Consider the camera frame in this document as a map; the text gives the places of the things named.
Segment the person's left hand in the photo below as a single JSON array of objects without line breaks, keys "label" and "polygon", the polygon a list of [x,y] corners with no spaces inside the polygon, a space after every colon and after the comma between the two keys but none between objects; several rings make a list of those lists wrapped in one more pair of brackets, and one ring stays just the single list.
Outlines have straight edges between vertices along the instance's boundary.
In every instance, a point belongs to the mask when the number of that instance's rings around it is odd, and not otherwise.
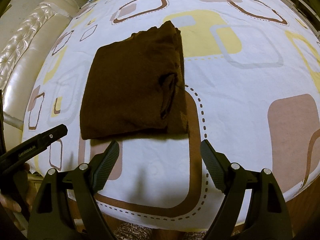
[{"label": "person's left hand", "polygon": [[35,184],[28,180],[29,171],[30,165],[25,163],[1,179],[1,205],[20,231],[27,229],[29,219],[24,215],[31,213],[37,194]]}]

